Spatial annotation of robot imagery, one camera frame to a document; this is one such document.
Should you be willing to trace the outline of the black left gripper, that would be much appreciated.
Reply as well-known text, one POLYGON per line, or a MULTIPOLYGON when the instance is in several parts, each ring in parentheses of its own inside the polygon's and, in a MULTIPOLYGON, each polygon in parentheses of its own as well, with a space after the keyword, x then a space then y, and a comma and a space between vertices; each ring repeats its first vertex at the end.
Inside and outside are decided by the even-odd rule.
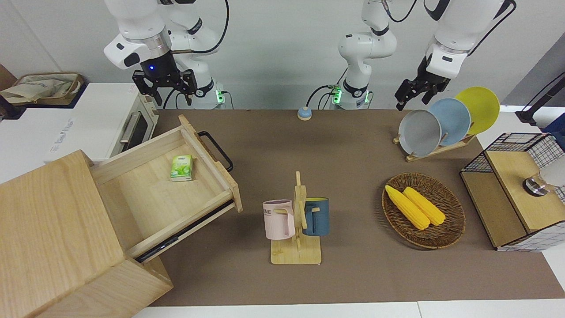
POLYGON ((440 92, 443 92, 451 79, 432 74, 426 68, 430 65, 433 55, 422 59, 418 65, 417 75, 414 80, 404 79, 395 93, 397 99, 396 109, 402 111, 408 101, 418 96, 420 92, 425 92, 422 102, 427 105, 431 99, 440 92))

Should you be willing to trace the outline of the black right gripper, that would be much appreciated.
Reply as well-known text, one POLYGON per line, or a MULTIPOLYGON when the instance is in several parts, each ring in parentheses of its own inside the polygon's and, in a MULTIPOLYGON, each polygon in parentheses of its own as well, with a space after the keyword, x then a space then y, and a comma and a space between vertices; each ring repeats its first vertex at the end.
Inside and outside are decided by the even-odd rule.
POLYGON ((139 93, 148 96, 153 102, 155 92, 159 87, 170 87, 180 91, 188 106, 192 106, 192 98, 198 90, 196 75, 192 69, 181 72, 177 68, 171 51, 163 56, 146 60, 140 63, 142 70, 134 70, 132 80, 139 93))

